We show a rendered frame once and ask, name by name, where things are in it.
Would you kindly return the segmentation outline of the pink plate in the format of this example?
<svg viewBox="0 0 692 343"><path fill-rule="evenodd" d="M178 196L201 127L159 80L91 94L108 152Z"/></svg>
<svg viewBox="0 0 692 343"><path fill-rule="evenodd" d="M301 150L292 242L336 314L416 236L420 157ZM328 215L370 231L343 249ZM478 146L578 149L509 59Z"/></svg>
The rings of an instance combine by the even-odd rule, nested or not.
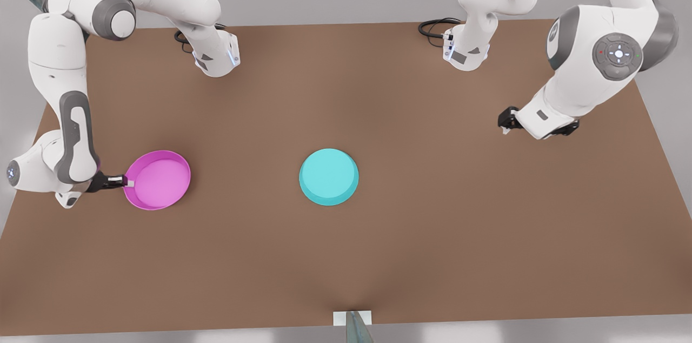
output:
<svg viewBox="0 0 692 343"><path fill-rule="evenodd" d="M146 153L125 173L131 185L124 196L137 208L160 210L174 205L186 194L192 173L183 156L169 150Z"/></svg>

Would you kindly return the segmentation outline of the blue plate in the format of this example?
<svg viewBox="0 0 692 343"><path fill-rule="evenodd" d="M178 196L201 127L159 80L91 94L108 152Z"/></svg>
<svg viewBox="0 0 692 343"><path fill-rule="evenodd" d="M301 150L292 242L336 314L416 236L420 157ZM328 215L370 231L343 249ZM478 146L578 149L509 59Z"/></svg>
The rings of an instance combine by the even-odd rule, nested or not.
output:
<svg viewBox="0 0 692 343"><path fill-rule="evenodd" d="M324 148L311 153L302 162L298 181L305 197L313 203L333 207L353 196L360 172L348 153Z"/></svg>

